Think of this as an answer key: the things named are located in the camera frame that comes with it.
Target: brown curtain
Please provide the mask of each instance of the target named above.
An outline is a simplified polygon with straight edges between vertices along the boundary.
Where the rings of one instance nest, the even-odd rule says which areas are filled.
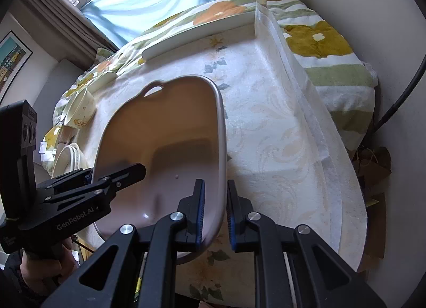
[[[83,70],[93,64],[98,48],[118,50],[68,0],[15,0],[9,12],[51,56]]]

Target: metal screw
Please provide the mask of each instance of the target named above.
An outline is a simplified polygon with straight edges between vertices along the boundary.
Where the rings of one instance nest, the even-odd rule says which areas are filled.
[[[172,214],[170,214],[170,219],[171,220],[181,220],[184,217],[184,214],[182,212],[173,212]]]
[[[120,227],[120,232],[122,234],[129,234],[133,231],[133,226],[131,226],[130,224],[124,224],[122,227]]]
[[[297,232],[299,234],[302,234],[302,235],[307,235],[308,233],[310,233],[310,227],[308,227],[308,225],[304,225],[304,224],[299,225],[297,227]]]
[[[260,213],[257,213],[257,212],[250,212],[250,213],[247,215],[247,217],[248,217],[250,220],[259,220],[259,219],[260,219]]]

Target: black cable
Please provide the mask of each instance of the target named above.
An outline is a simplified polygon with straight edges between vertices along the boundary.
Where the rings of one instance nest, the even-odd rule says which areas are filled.
[[[81,244],[80,242],[78,242],[76,239],[72,239],[71,238],[71,241],[73,241],[75,244],[78,244],[80,247],[86,249],[90,253],[94,253],[95,252],[95,251],[91,250],[90,248],[86,247],[84,244]]]
[[[411,92],[414,90],[414,88],[419,83],[420,79],[422,78],[423,74],[426,71],[426,55],[423,58],[422,63],[420,64],[419,69],[417,69],[416,74],[414,75],[413,79],[408,84],[407,88],[404,90],[404,92],[401,94],[401,96],[398,98],[398,100],[389,108],[388,111],[383,115],[383,117],[376,123],[376,125],[373,126],[373,128],[367,132],[365,136],[365,142],[369,140],[369,138],[377,132],[382,125],[384,125],[389,119],[395,114],[395,112],[398,111],[399,107],[405,102],[405,100],[408,98],[408,96],[411,94]]]

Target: picture frame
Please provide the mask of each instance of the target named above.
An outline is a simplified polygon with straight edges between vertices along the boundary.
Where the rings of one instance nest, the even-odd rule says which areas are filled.
[[[0,42],[0,103],[32,51],[10,31]]]

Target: stacked white plate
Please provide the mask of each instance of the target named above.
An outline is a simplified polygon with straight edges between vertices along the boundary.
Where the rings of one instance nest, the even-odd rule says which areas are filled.
[[[52,178],[77,169],[87,169],[87,162],[79,146],[73,142],[65,146],[57,156]]]

